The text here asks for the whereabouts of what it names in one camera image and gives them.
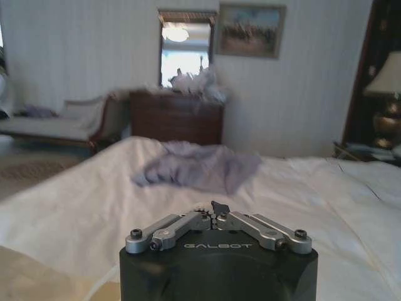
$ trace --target screw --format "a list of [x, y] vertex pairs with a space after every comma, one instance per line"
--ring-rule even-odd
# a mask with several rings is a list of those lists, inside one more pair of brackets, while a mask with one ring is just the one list
[[295, 234], [295, 237], [300, 238], [302, 240], [305, 240], [306, 237], [308, 237], [307, 232], [305, 230], [302, 230], [302, 229], [295, 230], [294, 234]]
[[149, 247], [152, 251], [159, 251], [161, 248], [162, 244], [160, 243], [159, 240], [152, 240], [149, 244]]
[[277, 251], [284, 249], [285, 246], [286, 246], [286, 241], [284, 239], [276, 240], [276, 243], [274, 244], [274, 247]]
[[141, 239], [142, 238], [142, 230], [141, 229], [134, 229], [134, 230], [131, 230], [131, 238], [133, 239], [133, 240], [139, 240], [139, 239]]

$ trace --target white bed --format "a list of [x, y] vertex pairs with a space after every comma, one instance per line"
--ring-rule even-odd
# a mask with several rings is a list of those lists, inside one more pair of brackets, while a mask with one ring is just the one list
[[[37, 279], [43, 269], [71, 277], [69, 297], [60, 289], [51, 300], [79, 300], [100, 283], [118, 281], [118, 252], [132, 228], [215, 200], [307, 230], [320, 256], [318, 300], [401, 300], [401, 169], [334, 159], [265, 158], [232, 197], [134, 185], [130, 177], [162, 149], [154, 140], [126, 139], [1, 201], [0, 245], [41, 265]], [[17, 265], [14, 278], [0, 272], [0, 280], [14, 290], [3, 291], [4, 296], [13, 299], [20, 293], [15, 271], [27, 266]], [[43, 282], [33, 278], [29, 288], [43, 293], [47, 288], [41, 290]], [[78, 280], [87, 282], [80, 286]], [[79, 291], [74, 298], [72, 287]]]

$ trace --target framed painting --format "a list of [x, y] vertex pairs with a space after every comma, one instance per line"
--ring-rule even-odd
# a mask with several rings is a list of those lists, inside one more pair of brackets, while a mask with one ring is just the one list
[[277, 58], [286, 6], [220, 5], [217, 53]]

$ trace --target purple towel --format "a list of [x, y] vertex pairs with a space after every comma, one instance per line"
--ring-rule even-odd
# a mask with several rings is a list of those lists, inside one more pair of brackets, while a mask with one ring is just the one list
[[261, 163], [259, 156], [236, 154], [222, 145], [168, 142], [164, 146], [167, 152], [133, 177], [136, 184], [166, 183], [210, 193], [234, 194]]
[[32, 118], [52, 118], [57, 116], [52, 110], [37, 105], [26, 105], [24, 111], [27, 117]]

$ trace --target brass lamp base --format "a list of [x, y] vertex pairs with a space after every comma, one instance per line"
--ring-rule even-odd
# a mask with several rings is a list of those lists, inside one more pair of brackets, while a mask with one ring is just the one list
[[386, 138], [376, 138], [373, 141], [373, 146], [378, 147], [379, 149], [392, 149], [394, 147], [394, 143]]
[[383, 113], [376, 113], [373, 117], [373, 125], [377, 134], [374, 146], [392, 149], [395, 139], [401, 135], [401, 101], [389, 100]]

